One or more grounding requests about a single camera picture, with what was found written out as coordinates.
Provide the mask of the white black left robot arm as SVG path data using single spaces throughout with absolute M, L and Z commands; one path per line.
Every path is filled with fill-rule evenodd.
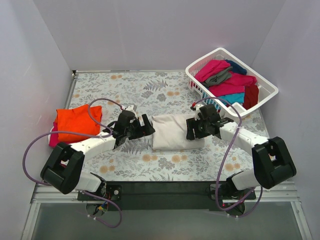
M 67 144 L 58 143 L 41 170 L 42 180 L 69 194 L 73 190 L 87 191 L 95 200 L 106 196 L 103 179 L 96 174 L 83 171 L 86 160 L 104 152 L 112 151 L 126 140 L 135 140 L 155 133 L 146 114 L 142 115 L 143 125 L 134 113 L 123 111 L 118 120 L 100 134 L 86 140 Z

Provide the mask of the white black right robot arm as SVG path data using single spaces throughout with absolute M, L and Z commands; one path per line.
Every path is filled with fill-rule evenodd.
M 189 118 L 186 120 L 187 140 L 198 140 L 210 135 L 229 141 L 231 145 L 247 152 L 252 157 L 253 168 L 235 173 L 224 183 L 215 185 L 214 197 L 237 199 L 246 190 L 261 186 L 271 189 L 294 177 L 296 166 L 285 141 L 280 137 L 267 138 L 239 126 L 230 118 L 215 120 Z

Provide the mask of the white green raglan t-shirt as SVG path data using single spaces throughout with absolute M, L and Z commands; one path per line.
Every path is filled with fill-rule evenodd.
M 179 151 L 203 148 L 205 140 L 187 139 L 187 119 L 194 114 L 163 114 L 153 116 L 152 149 L 160 151 Z

